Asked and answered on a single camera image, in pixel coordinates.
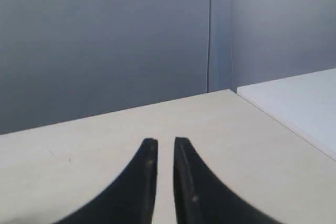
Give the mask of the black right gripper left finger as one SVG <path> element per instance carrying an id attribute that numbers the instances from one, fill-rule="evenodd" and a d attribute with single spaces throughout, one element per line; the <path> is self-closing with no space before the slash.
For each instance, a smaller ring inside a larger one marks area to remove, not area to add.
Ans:
<path id="1" fill-rule="evenodd" d="M 158 141 L 146 138 L 120 175 L 93 200 L 58 223 L 151 223 Z"/>

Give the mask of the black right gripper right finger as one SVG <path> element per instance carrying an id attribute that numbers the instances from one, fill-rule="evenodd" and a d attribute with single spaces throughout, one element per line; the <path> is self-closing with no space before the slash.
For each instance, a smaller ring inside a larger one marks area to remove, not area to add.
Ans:
<path id="1" fill-rule="evenodd" d="M 189 139 L 175 138 L 173 161 L 177 223 L 277 223 L 223 184 Z"/>

